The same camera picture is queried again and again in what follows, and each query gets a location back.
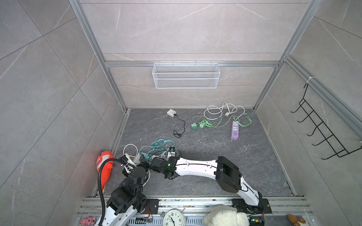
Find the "white multicolour power strip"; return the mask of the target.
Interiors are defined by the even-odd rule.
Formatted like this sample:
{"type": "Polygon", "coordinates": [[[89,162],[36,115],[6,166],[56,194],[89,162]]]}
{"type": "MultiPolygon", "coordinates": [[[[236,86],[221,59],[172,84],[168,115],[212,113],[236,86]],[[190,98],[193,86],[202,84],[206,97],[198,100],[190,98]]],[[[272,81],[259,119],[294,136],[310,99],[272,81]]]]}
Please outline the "white multicolour power strip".
{"type": "Polygon", "coordinates": [[[154,158],[161,158],[161,159],[165,159],[168,160],[170,157],[175,157],[176,156],[176,152],[174,151],[156,151],[155,153],[144,153],[144,152],[139,152],[133,162],[136,164],[140,163],[140,159],[143,157],[146,161],[148,161],[149,163],[152,162],[152,160],[154,158]]]}

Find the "white square charger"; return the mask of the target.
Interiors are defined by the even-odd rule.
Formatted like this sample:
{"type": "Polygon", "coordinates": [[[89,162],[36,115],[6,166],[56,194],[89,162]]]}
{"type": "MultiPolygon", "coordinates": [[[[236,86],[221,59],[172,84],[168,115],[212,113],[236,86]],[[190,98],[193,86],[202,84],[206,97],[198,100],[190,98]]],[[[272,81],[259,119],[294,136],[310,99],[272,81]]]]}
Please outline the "white square charger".
{"type": "Polygon", "coordinates": [[[167,111],[167,115],[170,116],[170,117],[174,117],[174,116],[176,116],[176,114],[177,114],[176,111],[173,110],[173,109],[169,109],[167,111]]]}

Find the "purple power strip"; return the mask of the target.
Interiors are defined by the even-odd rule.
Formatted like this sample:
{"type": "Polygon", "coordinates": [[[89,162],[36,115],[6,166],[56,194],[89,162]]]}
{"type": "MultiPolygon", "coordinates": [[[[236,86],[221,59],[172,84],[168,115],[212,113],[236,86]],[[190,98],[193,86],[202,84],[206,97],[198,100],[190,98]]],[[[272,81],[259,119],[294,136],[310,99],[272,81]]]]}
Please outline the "purple power strip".
{"type": "Polygon", "coordinates": [[[237,140],[239,138],[239,124],[236,121],[232,122],[231,139],[237,140]]]}

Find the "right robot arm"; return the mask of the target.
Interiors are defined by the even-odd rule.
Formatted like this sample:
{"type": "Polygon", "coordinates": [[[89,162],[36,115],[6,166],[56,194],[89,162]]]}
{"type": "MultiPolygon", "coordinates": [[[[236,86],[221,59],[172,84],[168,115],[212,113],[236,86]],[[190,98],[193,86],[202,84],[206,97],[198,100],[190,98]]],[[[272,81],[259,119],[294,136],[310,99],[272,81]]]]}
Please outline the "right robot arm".
{"type": "Polygon", "coordinates": [[[164,174],[166,179],[179,176],[200,176],[215,180],[223,191],[239,195],[253,212],[262,211],[262,195],[253,189],[243,178],[239,167],[226,157],[216,160],[195,161],[181,157],[169,157],[168,160],[155,157],[150,168],[164,174]]]}

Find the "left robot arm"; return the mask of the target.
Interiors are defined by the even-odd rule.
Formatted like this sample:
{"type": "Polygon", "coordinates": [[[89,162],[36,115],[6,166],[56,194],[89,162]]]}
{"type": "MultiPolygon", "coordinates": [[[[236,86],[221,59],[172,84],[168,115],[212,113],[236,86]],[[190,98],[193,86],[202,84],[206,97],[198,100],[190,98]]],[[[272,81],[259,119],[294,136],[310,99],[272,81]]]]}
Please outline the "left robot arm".
{"type": "Polygon", "coordinates": [[[143,158],[139,165],[128,163],[128,161],[129,158],[125,155],[119,159],[103,157],[97,159],[97,183],[102,207],[101,216],[95,223],[97,226],[126,226],[130,218],[138,213],[148,215],[142,218],[143,221],[153,221],[152,209],[147,203],[147,197],[142,193],[143,186],[150,178],[150,164],[143,158]],[[130,166],[131,171],[130,173],[124,171],[126,179],[112,192],[108,201],[105,201],[102,182],[104,175],[108,176],[108,172],[113,168],[113,162],[125,167],[130,166]]]}

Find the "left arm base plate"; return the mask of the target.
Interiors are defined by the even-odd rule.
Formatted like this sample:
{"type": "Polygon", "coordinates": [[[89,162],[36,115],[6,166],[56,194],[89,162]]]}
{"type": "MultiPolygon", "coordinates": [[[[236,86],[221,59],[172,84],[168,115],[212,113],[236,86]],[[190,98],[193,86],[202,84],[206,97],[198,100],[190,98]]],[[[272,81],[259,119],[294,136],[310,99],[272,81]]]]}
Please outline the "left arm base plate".
{"type": "Polygon", "coordinates": [[[160,202],[159,199],[147,199],[146,207],[144,208],[144,211],[142,212],[142,214],[148,215],[149,214],[148,210],[150,210],[150,213],[152,215],[157,214],[158,208],[159,208],[159,202],[160,202]]]}

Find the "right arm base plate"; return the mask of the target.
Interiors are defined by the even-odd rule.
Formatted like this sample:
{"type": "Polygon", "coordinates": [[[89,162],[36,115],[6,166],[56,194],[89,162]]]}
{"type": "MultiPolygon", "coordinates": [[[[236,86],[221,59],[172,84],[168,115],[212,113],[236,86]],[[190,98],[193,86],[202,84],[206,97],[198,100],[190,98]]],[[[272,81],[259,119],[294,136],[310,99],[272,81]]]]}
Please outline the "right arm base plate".
{"type": "Polygon", "coordinates": [[[257,206],[248,205],[243,199],[232,199],[232,207],[236,208],[238,212],[246,214],[271,214],[271,206],[267,199],[259,201],[257,206]]]}

